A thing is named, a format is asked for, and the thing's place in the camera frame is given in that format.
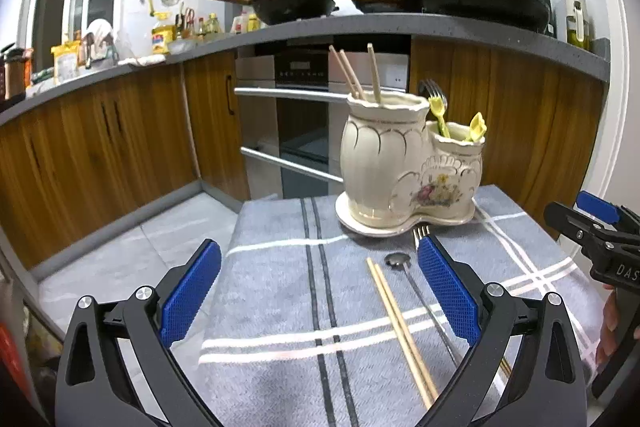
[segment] plaid tablecloth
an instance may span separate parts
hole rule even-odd
[[[497,187],[481,187],[474,219],[432,227],[450,255],[515,296],[557,291],[587,373],[603,302],[556,243]],[[251,201],[240,213],[216,282],[196,388],[225,426],[411,426],[424,415],[365,259],[385,270],[424,362],[441,391],[454,372],[442,341],[404,274],[383,264],[392,251],[415,259],[411,233],[371,239],[338,222],[335,197]],[[412,274],[446,321],[415,263]],[[464,353],[466,341],[450,338]],[[506,358],[513,364],[519,339]],[[498,373],[478,415],[495,407]]]

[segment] human hand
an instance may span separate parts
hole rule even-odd
[[[605,289],[613,290],[614,287],[605,284]],[[604,320],[602,321],[602,327],[600,328],[600,343],[596,348],[596,364],[600,365],[603,362],[607,362],[607,359],[613,355],[618,348],[616,343],[615,331],[620,321],[620,314],[618,313],[618,306],[616,305],[616,293],[612,291],[607,298],[602,309],[602,315]],[[640,326],[634,331],[634,338],[640,340]]]

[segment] ceramic saucer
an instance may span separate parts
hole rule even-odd
[[[404,232],[411,230],[418,223],[429,223],[430,225],[443,225],[445,227],[453,227],[455,225],[464,225],[471,221],[474,217],[476,206],[473,201],[469,204],[469,210],[463,217],[456,219],[441,219],[439,217],[427,216],[426,214],[413,214],[404,223],[397,225],[396,227],[390,227],[388,229],[376,229],[374,227],[368,227],[363,225],[359,221],[353,219],[351,212],[349,211],[349,197],[346,192],[343,192],[338,196],[335,201],[335,213],[338,214],[340,222],[353,232],[361,235],[367,235],[368,237],[394,237],[395,235],[401,235]]]

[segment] black stripe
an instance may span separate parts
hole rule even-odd
[[[316,231],[318,232],[318,239],[322,239],[322,229],[320,228],[320,214],[318,213],[318,206],[316,205],[316,199],[311,198],[311,205],[313,206],[314,216],[316,218]],[[338,321],[335,319],[334,310],[334,296],[331,293],[331,280],[329,279],[329,267],[326,263],[326,254],[324,253],[324,245],[318,245],[320,249],[320,261],[322,262],[322,274],[324,275],[324,289],[326,291],[326,305],[329,309],[329,320],[331,321],[331,327],[337,328]],[[334,343],[340,342],[340,335],[334,335]],[[347,404],[347,411],[349,412],[349,419],[351,420],[352,427],[359,427],[358,414],[356,413],[356,407],[353,403],[353,396],[351,396],[351,386],[349,384],[349,373],[347,372],[347,364],[344,362],[344,353],[342,350],[336,351],[335,356],[338,358],[338,366],[340,367],[340,379],[342,380],[342,391],[344,392],[344,401]]]
[[[309,239],[309,222],[306,219],[305,201],[300,200],[302,206],[302,221],[305,224],[305,238]],[[311,293],[311,317],[314,323],[314,331],[320,330],[318,320],[318,296],[316,296],[316,280],[314,279],[314,261],[311,258],[311,246],[306,247],[306,266],[309,274],[309,293]],[[322,346],[322,340],[316,339],[316,346]],[[334,403],[331,400],[331,388],[329,387],[329,376],[326,372],[326,362],[324,355],[318,355],[318,369],[320,370],[320,383],[322,384],[322,394],[324,395],[324,410],[329,427],[335,427]]]

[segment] blue textured pad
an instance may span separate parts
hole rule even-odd
[[[174,292],[166,300],[162,309],[160,339],[167,349],[175,341],[181,341],[187,334],[213,281],[220,272],[221,263],[220,247],[212,242],[187,270]]]
[[[614,204],[601,200],[584,190],[578,193],[578,197],[575,198],[575,204],[580,210],[584,210],[591,216],[596,216],[599,220],[609,225],[615,225],[620,220],[618,209]]]
[[[453,332],[473,346],[480,338],[478,306],[429,237],[420,240],[418,266]]]

